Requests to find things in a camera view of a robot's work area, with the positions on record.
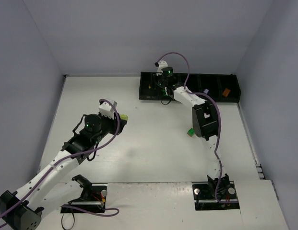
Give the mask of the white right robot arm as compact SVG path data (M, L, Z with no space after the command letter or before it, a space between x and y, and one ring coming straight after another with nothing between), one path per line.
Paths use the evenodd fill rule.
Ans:
M218 190L221 178L225 176L218 147L220 141L220 112L216 103L205 93L192 93L187 86L180 82L166 62L156 63L157 72L154 82L161 88L165 95L172 100L180 102L191 110L192 129L195 135L206 140L208 147L208 185L213 190Z

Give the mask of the lime lego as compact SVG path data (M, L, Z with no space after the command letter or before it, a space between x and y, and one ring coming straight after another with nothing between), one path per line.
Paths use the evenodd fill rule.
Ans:
M125 114L120 114L120 118L121 118L122 120L128 121L128 116L125 115Z

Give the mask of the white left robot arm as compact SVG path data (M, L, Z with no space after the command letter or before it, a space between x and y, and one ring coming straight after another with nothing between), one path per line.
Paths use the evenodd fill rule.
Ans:
M51 212L74 200L91 198L92 183L77 175L65 185L58 183L93 154L108 134L120 134L127 116L84 115L84 128L64 143L56 157L33 179L14 192L0 196L0 219L14 230L35 230Z

